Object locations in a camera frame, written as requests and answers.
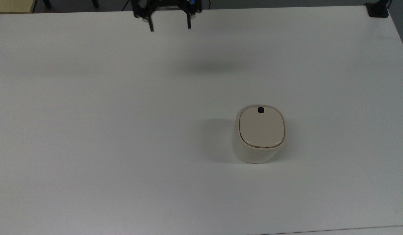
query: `black cable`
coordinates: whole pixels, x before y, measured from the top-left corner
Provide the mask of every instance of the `black cable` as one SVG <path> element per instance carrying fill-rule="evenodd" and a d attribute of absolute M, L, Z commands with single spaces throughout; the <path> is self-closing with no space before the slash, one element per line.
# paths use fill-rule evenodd
<path fill-rule="evenodd" d="M 124 7 L 122 8 L 121 11 L 123 11 L 123 10 L 126 8 L 126 6 L 127 6 L 127 4 L 129 3 L 129 1 L 130 1 L 130 0 L 127 0 L 126 4 L 124 5 Z"/>

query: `container lid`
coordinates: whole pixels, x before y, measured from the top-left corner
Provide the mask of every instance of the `container lid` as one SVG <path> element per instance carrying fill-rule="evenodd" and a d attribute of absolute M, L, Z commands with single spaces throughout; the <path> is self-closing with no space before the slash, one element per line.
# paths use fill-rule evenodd
<path fill-rule="evenodd" d="M 281 114 L 267 106 L 253 106 L 242 111 L 239 133 L 245 143 L 257 148 L 273 148 L 284 139 L 284 121 Z"/>

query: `table surface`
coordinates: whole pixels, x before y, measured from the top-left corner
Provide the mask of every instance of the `table surface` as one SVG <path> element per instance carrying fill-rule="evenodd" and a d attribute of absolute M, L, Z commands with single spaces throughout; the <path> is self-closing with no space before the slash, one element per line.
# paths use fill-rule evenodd
<path fill-rule="evenodd" d="M 335 231 L 302 232 L 301 235 L 403 235 L 403 227 L 378 227 Z"/>
<path fill-rule="evenodd" d="M 0 234 L 403 225 L 403 45 L 364 6 L 0 15 Z M 286 119 L 232 151 L 238 111 Z"/>

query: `floor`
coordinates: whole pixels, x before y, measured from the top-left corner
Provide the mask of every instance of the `floor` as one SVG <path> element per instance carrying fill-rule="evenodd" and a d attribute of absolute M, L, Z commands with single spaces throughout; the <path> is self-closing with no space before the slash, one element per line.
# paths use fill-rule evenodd
<path fill-rule="evenodd" d="M 100 6 L 94 8 L 91 0 L 50 0 L 52 9 L 47 9 L 42 0 L 37 0 L 34 13 L 51 12 L 95 12 L 121 11 L 127 0 L 98 0 Z M 211 9 L 235 8 L 280 8 L 280 7 L 307 7 L 307 6 L 362 6 L 366 2 L 374 3 L 377 0 L 210 0 Z M 202 0 L 207 9 L 209 0 Z M 129 3 L 125 11 L 131 11 Z M 403 0 L 393 0 L 389 8 L 392 19 L 403 42 Z"/>

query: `white container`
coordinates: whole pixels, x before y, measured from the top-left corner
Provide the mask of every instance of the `white container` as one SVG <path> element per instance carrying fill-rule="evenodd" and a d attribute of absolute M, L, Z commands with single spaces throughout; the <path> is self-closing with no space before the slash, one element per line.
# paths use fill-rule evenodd
<path fill-rule="evenodd" d="M 236 117 L 233 150 L 244 162 L 268 161 L 284 144 L 286 126 L 281 113 L 269 105 L 248 105 Z"/>

